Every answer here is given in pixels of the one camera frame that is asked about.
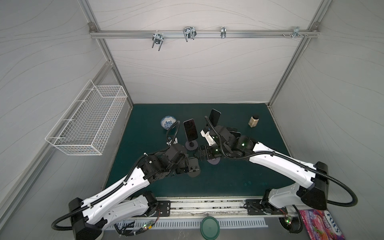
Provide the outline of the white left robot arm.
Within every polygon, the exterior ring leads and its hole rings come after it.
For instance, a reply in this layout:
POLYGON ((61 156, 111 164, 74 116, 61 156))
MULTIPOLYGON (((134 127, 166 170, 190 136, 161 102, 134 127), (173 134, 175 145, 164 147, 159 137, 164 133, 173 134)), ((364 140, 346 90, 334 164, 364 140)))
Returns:
POLYGON ((151 192, 130 201, 127 198, 171 174, 187 173, 188 158, 186 148, 180 144, 143 154, 129 173, 110 187, 85 200, 70 201, 68 229, 76 240, 99 240, 105 229, 123 219, 152 215, 158 202, 151 192))

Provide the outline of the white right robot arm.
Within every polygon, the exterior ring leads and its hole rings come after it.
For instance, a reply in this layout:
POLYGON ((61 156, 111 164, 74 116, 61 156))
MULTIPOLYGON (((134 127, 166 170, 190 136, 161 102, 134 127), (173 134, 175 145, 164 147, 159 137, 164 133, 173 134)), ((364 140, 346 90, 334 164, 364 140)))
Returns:
POLYGON ((261 152, 260 155, 248 157, 247 161, 267 167, 281 175, 288 177, 295 183, 280 189, 266 190, 258 208, 267 214, 290 205, 306 205, 316 210, 326 210, 328 202, 329 181, 311 170, 318 170, 326 174, 328 167, 323 163, 315 165, 298 161, 303 167, 292 163, 284 154, 275 152, 264 144, 247 136, 224 143, 224 152, 229 157, 247 157, 261 152))

